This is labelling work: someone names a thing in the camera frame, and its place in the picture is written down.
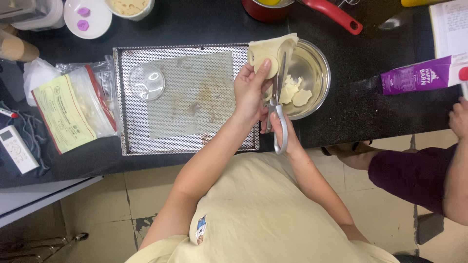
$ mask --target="tiled floor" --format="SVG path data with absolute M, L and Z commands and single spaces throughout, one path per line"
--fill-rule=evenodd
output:
M 416 144 L 417 148 L 445 146 L 453 139 L 456 140 L 447 131 L 417 134 Z M 400 136 L 375 140 L 372 146 L 401 151 L 409 148 L 410 140 L 410 135 Z M 414 242 L 414 205 L 377 188 L 365 171 L 349 168 L 317 149 L 309 149 L 308 153 L 369 241 L 391 253 L 418 248 Z M 73 234 L 90 233 L 88 240 L 73 248 L 67 262 L 124 262 L 135 253 L 181 168 L 109 175 L 64 198 L 67 230 Z M 445 245 L 443 251 L 438 249 L 447 243 L 450 246 Z M 420 250 L 422 256 L 435 263 L 468 262 L 468 227 L 446 222 L 445 232 Z

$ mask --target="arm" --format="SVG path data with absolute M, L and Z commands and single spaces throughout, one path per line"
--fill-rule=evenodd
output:
M 450 128 L 458 136 L 458 147 L 444 185 L 446 216 L 468 226 L 468 102 L 461 98 L 450 112 Z
M 177 175 L 164 206 L 139 249 L 173 235 L 189 233 L 198 201 L 219 178 L 253 125 L 260 118 L 265 118 L 264 114 L 268 112 L 268 109 L 262 108 L 261 98 L 262 92 L 271 85 L 271 80 L 265 80 L 270 67 L 270 60 L 267 59 L 257 74 L 249 64 L 241 69 L 234 81 L 234 114 Z
M 348 240 L 359 240 L 369 243 L 354 225 L 351 214 L 343 201 L 325 178 L 323 178 L 314 162 L 300 145 L 292 126 L 293 124 L 287 117 L 286 122 L 288 123 L 288 148 L 286 149 L 286 156 L 291 163 L 301 192 L 327 211 L 333 220 L 341 227 L 348 237 Z M 275 131 L 281 131 L 281 124 L 276 114 L 272 114 L 271 116 L 271 125 Z M 280 133 L 281 132 L 277 132 L 278 141 L 282 139 Z

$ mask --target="yellow t-shirt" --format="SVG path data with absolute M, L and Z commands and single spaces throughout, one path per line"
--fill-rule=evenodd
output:
M 126 263 L 162 262 L 398 263 L 398 260 L 374 245 L 349 241 L 327 212 L 298 189 L 285 157 L 242 153 L 232 158 L 219 180 L 199 201 L 189 236 L 176 235 L 157 241 Z

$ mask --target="baking tray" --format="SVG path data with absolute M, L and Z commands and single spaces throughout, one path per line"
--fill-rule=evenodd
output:
M 133 96 L 128 84 L 132 69 L 142 63 L 167 58 L 178 58 L 216 52 L 231 51 L 233 56 L 232 80 L 247 62 L 249 44 L 207 44 L 154 47 L 113 48 L 116 68 L 117 100 L 122 122 L 122 155 L 196 153 L 216 134 L 201 133 L 161 139 L 149 138 L 148 111 L 146 102 Z M 259 123 L 257 122 L 239 151 L 260 149 Z

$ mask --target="red bottle cap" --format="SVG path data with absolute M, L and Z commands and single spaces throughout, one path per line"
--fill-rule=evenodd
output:
M 458 72 L 458 77 L 460 80 L 468 81 L 468 66 L 461 68 L 460 72 Z

